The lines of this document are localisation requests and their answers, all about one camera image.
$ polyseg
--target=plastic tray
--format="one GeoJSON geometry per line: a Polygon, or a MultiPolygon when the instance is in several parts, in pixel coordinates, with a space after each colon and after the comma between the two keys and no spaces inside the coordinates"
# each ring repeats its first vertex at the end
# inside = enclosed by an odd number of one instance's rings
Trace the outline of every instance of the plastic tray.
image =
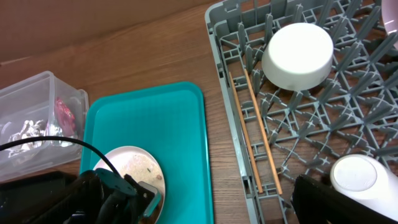
{"type": "MultiPolygon", "coordinates": [[[[85,141],[103,154],[120,146],[151,153],[165,176],[158,223],[213,223],[205,107],[189,82],[107,96],[89,109],[85,141]]],[[[80,172],[99,157],[84,149],[80,172]]]]}
{"type": "Polygon", "coordinates": [[[295,178],[328,179],[341,156],[365,154],[398,174],[398,50],[393,47],[398,33],[386,36],[380,0],[226,0],[210,6],[205,22],[251,223],[298,223],[290,202],[295,178]],[[261,66],[272,36],[296,22],[322,27],[334,44],[333,69],[318,91],[281,90],[261,66]],[[282,195],[271,176],[244,69],[257,95],[282,195]],[[235,105],[231,85],[241,105],[235,105]],[[252,181],[238,110],[263,194],[252,181]]]}

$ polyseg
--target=teal tray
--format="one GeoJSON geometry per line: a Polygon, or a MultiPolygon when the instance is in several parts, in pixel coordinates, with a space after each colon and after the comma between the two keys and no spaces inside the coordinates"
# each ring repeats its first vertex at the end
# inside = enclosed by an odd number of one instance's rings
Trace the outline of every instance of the teal tray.
{"type": "MultiPolygon", "coordinates": [[[[181,82],[100,98],[88,110],[84,140],[103,154],[137,146],[155,157],[166,183],[157,223],[214,223],[205,108],[196,85],[181,82]]],[[[84,149],[80,173],[99,159],[84,149]]]]}

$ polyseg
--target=white bowl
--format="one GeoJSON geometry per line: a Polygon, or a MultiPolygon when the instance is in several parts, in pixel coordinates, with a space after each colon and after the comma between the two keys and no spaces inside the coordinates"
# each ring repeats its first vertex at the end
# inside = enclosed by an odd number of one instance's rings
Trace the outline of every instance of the white bowl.
{"type": "Polygon", "coordinates": [[[271,38],[262,56],[262,69],[277,87],[307,90],[330,73],[333,42],[321,27],[304,22],[283,27],[271,38]]]}

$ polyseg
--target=white cup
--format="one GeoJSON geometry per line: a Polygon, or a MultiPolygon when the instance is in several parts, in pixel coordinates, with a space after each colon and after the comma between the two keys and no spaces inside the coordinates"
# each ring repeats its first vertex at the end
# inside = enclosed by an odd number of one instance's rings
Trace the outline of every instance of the white cup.
{"type": "Polygon", "coordinates": [[[307,90],[319,85],[330,73],[333,42],[321,27],[304,22],[283,27],[271,38],[262,69],[277,87],[307,90]]]}
{"type": "Polygon", "coordinates": [[[398,221],[398,177],[369,156],[338,159],[330,172],[334,188],[374,211],[398,221]]]}

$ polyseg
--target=white plate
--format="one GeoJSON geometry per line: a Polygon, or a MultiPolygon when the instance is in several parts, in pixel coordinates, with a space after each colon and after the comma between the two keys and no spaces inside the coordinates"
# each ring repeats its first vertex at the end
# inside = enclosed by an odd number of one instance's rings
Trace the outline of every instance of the white plate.
{"type": "MultiPolygon", "coordinates": [[[[144,155],[144,156],[146,156],[146,158],[150,159],[154,164],[157,165],[157,167],[160,168],[160,172],[162,174],[163,189],[158,189],[159,192],[162,194],[162,201],[161,201],[162,206],[161,206],[159,215],[156,218],[156,221],[158,221],[160,214],[162,213],[163,206],[164,206],[164,200],[165,200],[165,196],[166,196],[166,185],[165,185],[165,179],[164,179],[162,169],[161,169],[159,163],[156,161],[156,159],[151,154],[149,154],[149,152],[147,152],[139,147],[136,147],[136,146],[122,146],[122,147],[113,149],[112,151],[108,152],[105,155],[105,157],[109,159],[109,161],[112,163],[112,165],[115,167],[115,169],[123,177],[125,175],[125,174],[121,173],[123,166],[128,164],[128,162],[132,159],[132,157],[137,154],[144,155]]],[[[100,161],[98,161],[97,164],[94,166],[94,170],[97,168],[104,168],[107,170],[111,170],[102,159],[100,161]]]]}

